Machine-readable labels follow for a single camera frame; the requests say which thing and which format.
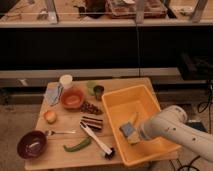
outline green chili pepper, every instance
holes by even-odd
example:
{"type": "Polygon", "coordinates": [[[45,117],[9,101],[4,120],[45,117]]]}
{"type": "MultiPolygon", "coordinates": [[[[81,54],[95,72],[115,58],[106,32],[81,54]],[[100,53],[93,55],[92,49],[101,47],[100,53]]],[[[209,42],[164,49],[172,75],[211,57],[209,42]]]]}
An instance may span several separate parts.
{"type": "Polygon", "coordinates": [[[64,147],[64,150],[67,152],[75,152],[75,151],[81,150],[84,147],[90,145],[91,142],[92,142],[91,137],[87,137],[83,141],[81,141],[79,144],[77,144],[73,147],[67,147],[66,145],[63,145],[63,147],[64,147]]]}

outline red bowl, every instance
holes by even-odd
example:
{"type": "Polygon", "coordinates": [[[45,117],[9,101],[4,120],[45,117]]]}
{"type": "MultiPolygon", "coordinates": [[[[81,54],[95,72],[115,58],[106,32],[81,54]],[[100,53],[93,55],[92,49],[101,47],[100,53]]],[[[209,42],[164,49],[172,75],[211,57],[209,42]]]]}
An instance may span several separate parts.
{"type": "Polygon", "coordinates": [[[66,109],[78,109],[84,102],[84,93],[77,87],[71,87],[61,94],[60,102],[66,109]]]}
{"type": "Polygon", "coordinates": [[[32,131],[21,138],[17,152],[24,159],[36,158],[45,151],[46,144],[47,139],[43,132],[32,131]]]}

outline blue cloth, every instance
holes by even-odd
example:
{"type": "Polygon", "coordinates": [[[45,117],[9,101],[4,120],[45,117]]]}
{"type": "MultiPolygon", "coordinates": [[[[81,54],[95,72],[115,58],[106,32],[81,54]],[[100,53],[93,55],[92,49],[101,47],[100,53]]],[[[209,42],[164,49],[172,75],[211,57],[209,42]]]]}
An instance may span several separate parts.
{"type": "Polygon", "coordinates": [[[50,106],[56,105],[59,102],[61,92],[62,86],[60,83],[57,83],[57,85],[54,88],[47,89],[46,93],[44,94],[47,103],[50,106]]]}

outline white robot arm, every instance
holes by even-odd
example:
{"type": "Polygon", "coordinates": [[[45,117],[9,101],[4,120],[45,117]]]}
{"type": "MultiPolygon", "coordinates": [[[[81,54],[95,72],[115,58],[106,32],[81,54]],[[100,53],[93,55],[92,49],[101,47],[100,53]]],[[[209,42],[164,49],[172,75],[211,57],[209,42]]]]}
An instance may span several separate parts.
{"type": "Polygon", "coordinates": [[[213,162],[213,136],[185,125],[186,121],[186,112],[173,105],[142,123],[138,131],[143,140],[161,136],[213,162]]]}

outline paper cup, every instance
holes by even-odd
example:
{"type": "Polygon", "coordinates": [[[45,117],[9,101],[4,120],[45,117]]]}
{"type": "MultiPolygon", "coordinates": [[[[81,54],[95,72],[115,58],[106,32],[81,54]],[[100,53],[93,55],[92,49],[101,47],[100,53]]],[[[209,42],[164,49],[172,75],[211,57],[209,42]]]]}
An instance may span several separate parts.
{"type": "Polygon", "coordinates": [[[73,77],[71,75],[62,75],[59,79],[59,82],[61,83],[64,89],[68,89],[72,87],[73,85],[72,81],[73,81],[73,77]]]}

